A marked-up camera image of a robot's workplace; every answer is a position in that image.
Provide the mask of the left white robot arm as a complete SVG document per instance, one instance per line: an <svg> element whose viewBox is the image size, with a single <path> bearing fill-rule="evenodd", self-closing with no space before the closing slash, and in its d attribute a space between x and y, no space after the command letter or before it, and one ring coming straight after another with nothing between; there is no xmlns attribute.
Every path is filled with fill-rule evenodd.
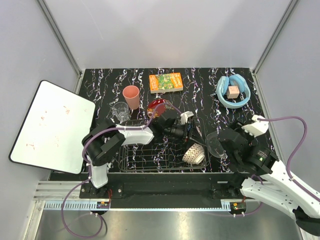
<svg viewBox="0 0 320 240"><path fill-rule="evenodd" d="M147 146L160 137L170 137L181 146L182 162L197 166L205 162L205 141L193 116L156 117L144 125L119 125L107 120L83 140L83 158L89 167L90 192L97 198L108 193L108 164L121 147Z"/></svg>

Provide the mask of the brown patterned ceramic bowl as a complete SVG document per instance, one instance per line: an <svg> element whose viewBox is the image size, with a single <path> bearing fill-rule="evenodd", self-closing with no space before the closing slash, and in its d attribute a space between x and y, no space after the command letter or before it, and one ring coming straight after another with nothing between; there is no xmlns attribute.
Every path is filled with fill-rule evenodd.
<svg viewBox="0 0 320 240"><path fill-rule="evenodd" d="M191 165L198 165L205 159L205 150L200 144L193 144L183 155L182 161Z"/></svg>

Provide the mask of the red floral plate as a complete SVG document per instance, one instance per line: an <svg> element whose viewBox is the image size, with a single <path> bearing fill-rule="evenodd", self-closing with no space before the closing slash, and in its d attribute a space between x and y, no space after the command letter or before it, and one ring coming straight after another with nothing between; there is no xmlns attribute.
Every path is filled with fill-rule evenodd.
<svg viewBox="0 0 320 240"><path fill-rule="evenodd" d="M172 119L178 113L172 103L163 98L157 98L149 103L146 111L149 119L161 118L163 120Z"/></svg>

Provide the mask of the black wire dish rack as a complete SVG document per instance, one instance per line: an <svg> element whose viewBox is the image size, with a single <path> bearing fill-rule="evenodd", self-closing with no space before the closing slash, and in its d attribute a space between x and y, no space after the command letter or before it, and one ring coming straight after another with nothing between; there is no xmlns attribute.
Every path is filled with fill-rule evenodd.
<svg viewBox="0 0 320 240"><path fill-rule="evenodd" d="M200 132L204 139L207 133L204 121L199 117L197 120ZM149 126L155 133L154 122ZM181 142L171 136L157 136L150 143L131 144L122 146L118 153L117 165L121 172L147 173L147 172L193 172L197 169L204 170L209 157L206 145L204 148L205 159L199 164L189 164L182 160L186 151L192 146L189 142Z"/></svg>

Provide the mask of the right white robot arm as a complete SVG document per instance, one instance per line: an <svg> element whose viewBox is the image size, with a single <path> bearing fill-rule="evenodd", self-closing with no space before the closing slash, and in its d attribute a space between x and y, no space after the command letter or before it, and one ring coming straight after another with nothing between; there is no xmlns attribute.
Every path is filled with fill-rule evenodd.
<svg viewBox="0 0 320 240"><path fill-rule="evenodd" d="M292 218L305 232L320 235L320 193L294 175L269 148L252 141L269 130L259 117L250 124L234 123L219 131L233 174L227 192L267 204Z"/></svg>

